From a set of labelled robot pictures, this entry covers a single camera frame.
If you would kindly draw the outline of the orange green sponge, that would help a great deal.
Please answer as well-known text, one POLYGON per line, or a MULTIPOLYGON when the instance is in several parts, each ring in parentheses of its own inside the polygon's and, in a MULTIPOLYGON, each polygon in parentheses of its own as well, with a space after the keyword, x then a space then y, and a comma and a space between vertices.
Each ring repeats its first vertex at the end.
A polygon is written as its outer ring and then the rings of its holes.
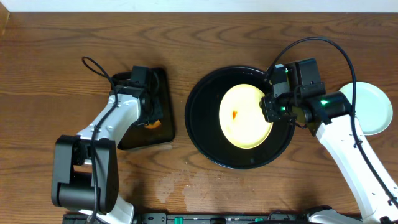
POLYGON ((146 129, 157 129, 158 127, 161 126, 161 124, 162 124, 162 123, 160 122, 160 120, 156 120, 156 121, 153 122, 153 123, 145 124, 144 127, 145 127, 146 129))

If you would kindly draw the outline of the yellow plate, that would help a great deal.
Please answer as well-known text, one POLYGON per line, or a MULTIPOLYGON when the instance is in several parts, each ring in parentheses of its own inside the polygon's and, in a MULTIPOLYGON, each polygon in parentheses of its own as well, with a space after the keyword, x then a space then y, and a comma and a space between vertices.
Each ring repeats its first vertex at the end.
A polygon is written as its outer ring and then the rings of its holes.
POLYGON ((263 96, 263 91, 248 84, 233 86, 224 94, 219 121, 224 136, 232 145, 252 149, 271 133, 273 123, 265 120, 259 104, 263 96))

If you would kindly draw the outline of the light green plate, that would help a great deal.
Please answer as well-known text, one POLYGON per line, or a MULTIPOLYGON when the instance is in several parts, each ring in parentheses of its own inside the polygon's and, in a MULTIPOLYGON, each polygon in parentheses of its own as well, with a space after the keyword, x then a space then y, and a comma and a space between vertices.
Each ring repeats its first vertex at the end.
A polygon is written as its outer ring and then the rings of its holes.
POLYGON ((356 117, 365 136, 379 134, 388 128, 393 118, 392 104, 377 86, 356 82, 356 117))

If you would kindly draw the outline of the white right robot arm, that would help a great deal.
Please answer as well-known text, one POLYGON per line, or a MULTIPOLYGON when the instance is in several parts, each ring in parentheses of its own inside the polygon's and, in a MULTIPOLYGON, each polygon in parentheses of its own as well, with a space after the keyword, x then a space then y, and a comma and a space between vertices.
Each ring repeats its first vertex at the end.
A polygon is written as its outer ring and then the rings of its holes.
POLYGON ((315 59, 267 70, 272 91, 260 106, 266 121, 307 128, 331 154, 358 204, 363 223, 397 223, 397 184, 384 168, 340 91, 327 93, 315 59))

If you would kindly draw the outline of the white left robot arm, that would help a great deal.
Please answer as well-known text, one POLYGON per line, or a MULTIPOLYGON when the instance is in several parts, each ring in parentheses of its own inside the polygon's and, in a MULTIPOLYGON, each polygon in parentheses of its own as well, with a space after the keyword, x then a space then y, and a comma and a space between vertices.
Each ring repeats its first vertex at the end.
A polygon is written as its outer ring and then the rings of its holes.
POLYGON ((55 143, 51 200, 88 216, 88 223, 132 223, 134 207, 119 195, 116 149, 132 125, 160 112, 163 68, 135 66, 112 77, 102 112, 74 136, 55 143))

